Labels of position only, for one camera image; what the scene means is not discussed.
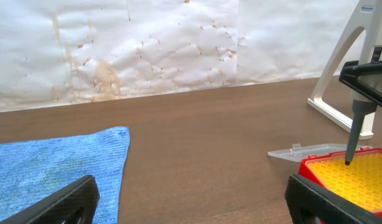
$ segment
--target transparent lid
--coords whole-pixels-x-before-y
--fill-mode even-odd
[[[289,161],[300,162],[302,159],[308,158],[309,155],[315,154],[316,156],[325,156],[331,152],[346,151],[345,144],[319,144],[315,146],[301,146],[300,144],[293,144],[291,149],[282,149],[277,151],[268,152],[270,156]],[[356,150],[361,147],[372,148],[371,146],[357,145]]]

